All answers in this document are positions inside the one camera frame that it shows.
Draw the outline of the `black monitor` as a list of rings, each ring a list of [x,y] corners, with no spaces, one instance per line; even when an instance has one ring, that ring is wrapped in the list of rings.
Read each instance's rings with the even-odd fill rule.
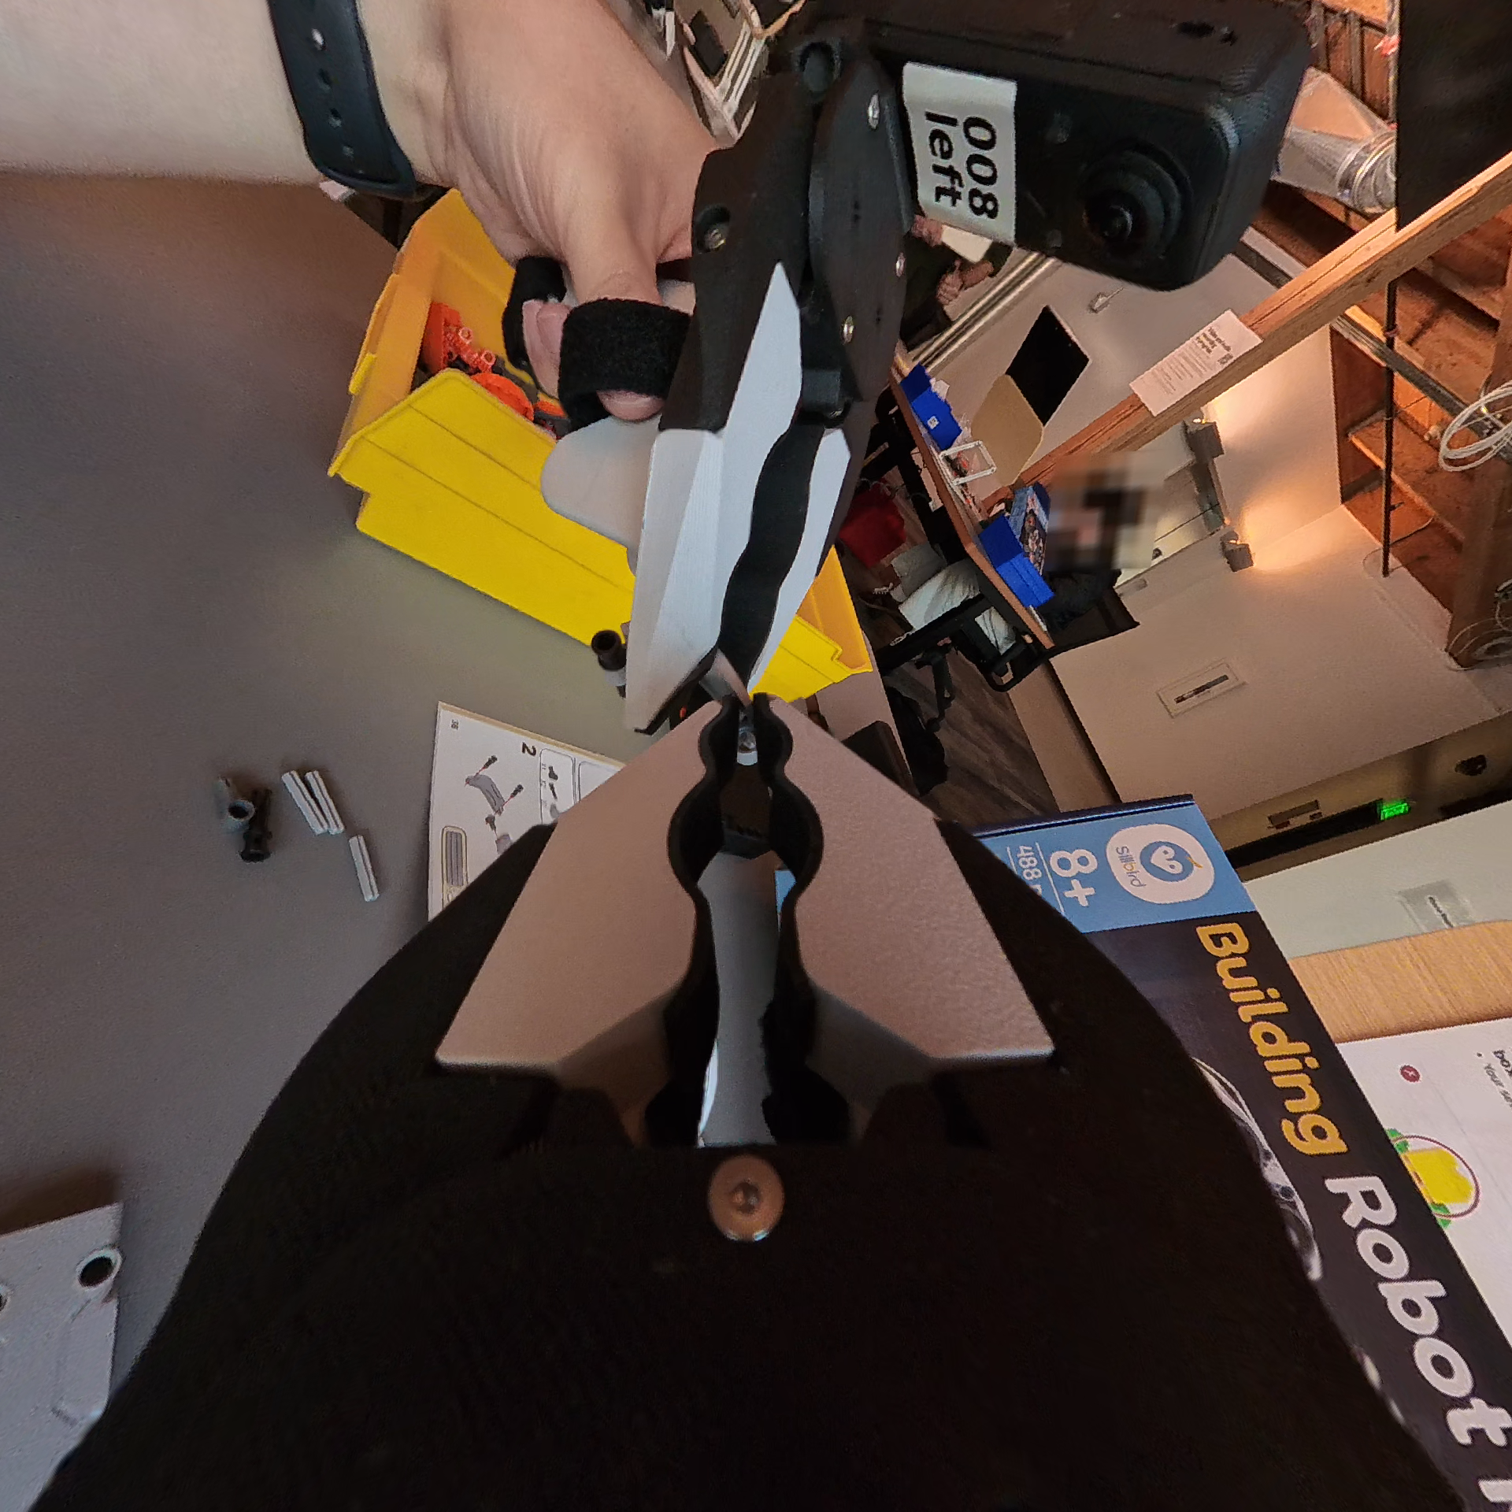
[[[1022,395],[1034,420],[1047,427],[1087,366],[1087,351],[1052,308],[1043,306],[1013,353],[1006,378]]]

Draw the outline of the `yellow parts bin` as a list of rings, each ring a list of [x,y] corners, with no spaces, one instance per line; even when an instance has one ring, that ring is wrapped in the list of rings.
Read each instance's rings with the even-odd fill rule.
[[[415,220],[372,308],[331,472],[365,497],[359,531],[586,645],[629,621],[633,578],[624,546],[541,499],[556,438],[457,371],[412,389],[428,305],[505,355],[514,281],[460,193]]]

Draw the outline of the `grey desk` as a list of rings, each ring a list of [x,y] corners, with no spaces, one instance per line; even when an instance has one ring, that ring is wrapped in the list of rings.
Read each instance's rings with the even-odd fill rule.
[[[358,535],[327,477],[388,261],[316,191],[3,180],[3,1232],[124,1205],[116,1374],[422,924],[435,704],[628,747],[586,654]],[[266,863],[217,778],[269,789]]]

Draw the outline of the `dark flat panel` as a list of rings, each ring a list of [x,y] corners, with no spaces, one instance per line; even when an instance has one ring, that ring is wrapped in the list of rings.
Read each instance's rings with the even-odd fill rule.
[[[1400,225],[1510,150],[1510,2],[1402,2],[1394,211]]]

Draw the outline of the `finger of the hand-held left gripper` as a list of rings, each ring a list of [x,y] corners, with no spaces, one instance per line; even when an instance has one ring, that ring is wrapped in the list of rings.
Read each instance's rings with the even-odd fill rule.
[[[782,267],[768,288],[718,431],[662,429],[651,449],[635,558],[626,717],[651,731],[667,699],[714,650],[752,501],[800,398],[800,314]]]
[[[806,697],[854,672],[854,609],[833,557],[854,459],[840,429],[791,423],[759,465],[721,607],[721,659],[754,693],[772,663],[779,695]]]

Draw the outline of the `person's left hand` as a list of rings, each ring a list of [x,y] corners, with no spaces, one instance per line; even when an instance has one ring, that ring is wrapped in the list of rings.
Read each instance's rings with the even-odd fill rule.
[[[361,4],[383,114],[509,261],[561,265],[579,308],[660,305],[691,254],[712,139],[597,2]]]

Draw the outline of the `silver air duct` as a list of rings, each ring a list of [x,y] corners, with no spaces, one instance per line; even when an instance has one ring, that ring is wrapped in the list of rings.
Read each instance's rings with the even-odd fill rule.
[[[1306,69],[1272,179],[1375,218],[1394,206],[1394,132],[1339,81]]]

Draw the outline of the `paper notice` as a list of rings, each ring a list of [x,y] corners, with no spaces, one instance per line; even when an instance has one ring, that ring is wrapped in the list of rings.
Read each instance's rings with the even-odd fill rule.
[[[1144,369],[1128,386],[1132,396],[1150,414],[1184,407],[1198,387],[1214,380],[1240,357],[1256,350],[1259,337],[1234,312],[1225,310],[1214,321],[1187,337],[1178,348]]]

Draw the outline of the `blue robot kit box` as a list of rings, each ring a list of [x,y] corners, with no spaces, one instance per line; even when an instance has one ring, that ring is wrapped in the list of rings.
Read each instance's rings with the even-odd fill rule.
[[[907,882],[854,924],[862,863],[818,924],[838,823],[782,785],[768,830],[772,1133],[844,1129],[818,945],[872,965],[923,902],[988,924],[1051,1053],[894,1084],[847,1167],[781,1158],[824,1300],[743,1507],[1508,1509],[1508,1345],[1191,805],[1024,834],[1090,841],[1087,917],[932,825],[971,906]]]

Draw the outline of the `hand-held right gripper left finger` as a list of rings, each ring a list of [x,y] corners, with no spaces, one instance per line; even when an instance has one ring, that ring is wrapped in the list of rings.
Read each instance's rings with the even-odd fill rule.
[[[701,706],[550,828],[440,1066],[545,1075],[604,1093],[649,1138],[696,1138],[719,1017],[698,882],[737,740],[737,701]]]

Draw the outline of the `black wristband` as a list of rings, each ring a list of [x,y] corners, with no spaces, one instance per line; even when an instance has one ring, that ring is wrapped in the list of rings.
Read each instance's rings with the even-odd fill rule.
[[[277,56],[316,173],[413,202],[421,182],[390,132],[356,2],[268,2]]]

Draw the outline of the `pile of building parts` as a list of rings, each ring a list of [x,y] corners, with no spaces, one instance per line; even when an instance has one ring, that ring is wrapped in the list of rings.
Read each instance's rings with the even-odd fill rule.
[[[458,312],[440,301],[431,301],[421,333],[412,389],[444,371],[464,375],[503,407],[556,440],[568,431],[561,405],[538,386],[527,362],[514,364],[502,351],[482,346]]]

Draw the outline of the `light wooden board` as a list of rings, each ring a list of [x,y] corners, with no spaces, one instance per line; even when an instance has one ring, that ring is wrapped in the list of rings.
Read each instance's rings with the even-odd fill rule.
[[[1510,922],[1393,938],[1290,960],[1339,1044],[1510,1017]]]

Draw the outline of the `black device with green light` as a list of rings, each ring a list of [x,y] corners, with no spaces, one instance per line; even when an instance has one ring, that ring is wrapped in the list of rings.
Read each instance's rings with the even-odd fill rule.
[[[889,722],[874,720],[844,737],[842,747],[898,785],[908,798],[917,798],[914,774]]]

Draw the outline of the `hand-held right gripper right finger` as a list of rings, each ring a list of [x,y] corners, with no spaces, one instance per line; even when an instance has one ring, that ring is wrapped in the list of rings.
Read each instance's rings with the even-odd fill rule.
[[[853,1125],[903,1086],[1045,1061],[953,834],[793,706],[759,695],[750,728],[791,879],[761,1019],[766,1125]]]

